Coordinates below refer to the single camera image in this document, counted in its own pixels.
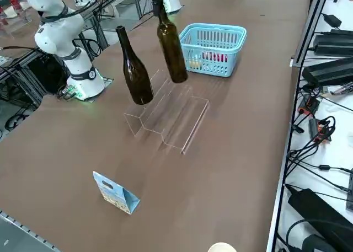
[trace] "acrylic tiered display riser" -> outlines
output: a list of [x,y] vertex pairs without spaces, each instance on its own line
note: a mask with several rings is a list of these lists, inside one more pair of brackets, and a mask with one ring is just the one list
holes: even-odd
[[174,84],[166,71],[158,70],[151,85],[153,100],[146,105],[130,105],[124,113],[126,121],[134,136],[144,128],[161,135],[165,144],[185,154],[209,102],[193,96],[191,86]]

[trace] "white robotic arm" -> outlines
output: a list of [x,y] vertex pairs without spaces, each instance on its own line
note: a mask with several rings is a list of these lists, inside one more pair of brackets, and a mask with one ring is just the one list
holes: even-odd
[[34,36],[38,47],[63,60],[70,72],[67,84],[74,89],[76,98],[85,100],[101,93],[104,89],[102,77],[93,67],[85,50],[72,43],[84,26],[82,16],[76,14],[65,17],[74,10],[61,0],[27,1],[34,9],[43,12],[42,24]]

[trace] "wine bottle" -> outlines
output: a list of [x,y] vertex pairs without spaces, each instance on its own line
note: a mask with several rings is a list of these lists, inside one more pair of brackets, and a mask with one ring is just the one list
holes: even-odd
[[163,0],[159,4],[159,25],[157,29],[159,42],[161,43],[172,81],[174,83],[182,83],[188,79],[188,73],[186,72],[178,31],[174,23],[168,19]]
[[124,56],[124,76],[133,101],[138,105],[149,103],[153,99],[153,90],[148,73],[140,59],[134,53],[127,37],[125,27],[116,27]]

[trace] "red object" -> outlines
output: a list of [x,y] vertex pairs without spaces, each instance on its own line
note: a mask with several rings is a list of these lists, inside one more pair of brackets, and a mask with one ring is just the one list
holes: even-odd
[[10,2],[17,15],[23,12],[23,8],[18,0],[10,0]]
[[0,7],[0,23],[3,25],[8,25],[9,23],[6,20],[6,14],[2,7]]

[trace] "items in basket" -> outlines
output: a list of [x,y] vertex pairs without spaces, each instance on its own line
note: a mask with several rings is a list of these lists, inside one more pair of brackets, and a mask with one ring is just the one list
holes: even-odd
[[247,37],[243,27],[194,23],[180,34],[188,71],[229,77]]

